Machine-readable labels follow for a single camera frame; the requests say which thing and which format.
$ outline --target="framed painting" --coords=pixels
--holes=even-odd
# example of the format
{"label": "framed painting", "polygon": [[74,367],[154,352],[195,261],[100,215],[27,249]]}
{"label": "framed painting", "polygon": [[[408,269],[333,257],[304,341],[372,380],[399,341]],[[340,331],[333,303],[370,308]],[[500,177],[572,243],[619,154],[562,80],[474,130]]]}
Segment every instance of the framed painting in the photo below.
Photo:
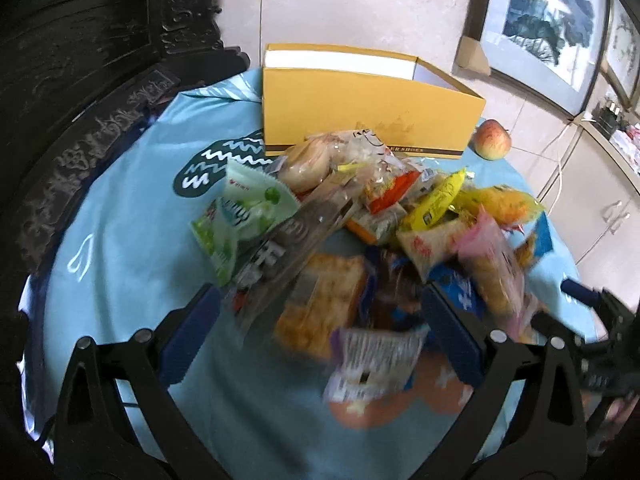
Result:
{"label": "framed painting", "polygon": [[612,0],[607,36],[605,76],[630,107],[640,73],[640,33],[620,0]]}
{"label": "framed painting", "polygon": [[466,34],[493,73],[579,114],[595,82],[609,0],[471,0]]}

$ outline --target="apple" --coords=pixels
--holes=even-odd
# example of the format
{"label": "apple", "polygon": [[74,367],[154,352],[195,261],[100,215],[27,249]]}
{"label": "apple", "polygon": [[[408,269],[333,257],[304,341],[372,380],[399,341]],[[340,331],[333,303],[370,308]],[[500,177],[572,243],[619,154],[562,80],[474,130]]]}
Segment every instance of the apple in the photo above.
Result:
{"label": "apple", "polygon": [[511,137],[498,121],[487,119],[478,126],[471,147],[486,160],[498,160],[509,153]]}

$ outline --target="carved dark wooden furniture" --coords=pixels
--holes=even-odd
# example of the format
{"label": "carved dark wooden furniture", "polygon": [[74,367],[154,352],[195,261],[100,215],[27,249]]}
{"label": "carved dark wooden furniture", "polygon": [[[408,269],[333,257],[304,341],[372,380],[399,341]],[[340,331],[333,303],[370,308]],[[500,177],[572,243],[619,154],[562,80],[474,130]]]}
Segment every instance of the carved dark wooden furniture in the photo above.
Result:
{"label": "carved dark wooden furniture", "polygon": [[179,90],[249,66],[224,48],[216,0],[0,0],[0,403],[21,426],[15,368],[28,274],[123,133]]}

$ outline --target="tile floor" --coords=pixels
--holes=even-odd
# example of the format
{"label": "tile floor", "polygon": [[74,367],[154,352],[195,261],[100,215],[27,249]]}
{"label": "tile floor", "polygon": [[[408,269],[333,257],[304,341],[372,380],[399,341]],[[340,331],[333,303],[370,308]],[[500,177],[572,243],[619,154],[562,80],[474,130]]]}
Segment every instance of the tile floor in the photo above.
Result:
{"label": "tile floor", "polygon": [[508,160],[540,192],[569,130],[549,144],[564,119],[524,92],[464,73],[453,65],[469,0],[219,0],[217,22],[226,45],[239,45],[260,66],[268,43],[334,43],[416,54],[453,74],[487,99],[483,115],[513,136]]}

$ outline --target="yellow cardboard box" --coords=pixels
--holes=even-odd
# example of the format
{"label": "yellow cardboard box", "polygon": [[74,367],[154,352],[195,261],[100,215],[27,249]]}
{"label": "yellow cardboard box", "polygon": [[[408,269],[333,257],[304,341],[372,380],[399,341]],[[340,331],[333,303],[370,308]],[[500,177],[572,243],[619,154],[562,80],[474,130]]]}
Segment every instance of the yellow cardboard box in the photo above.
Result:
{"label": "yellow cardboard box", "polygon": [[350,46],[269,44],[267,153],[306,136],[371,128],[392,150],[459,158],[485,100],[419,57]]}

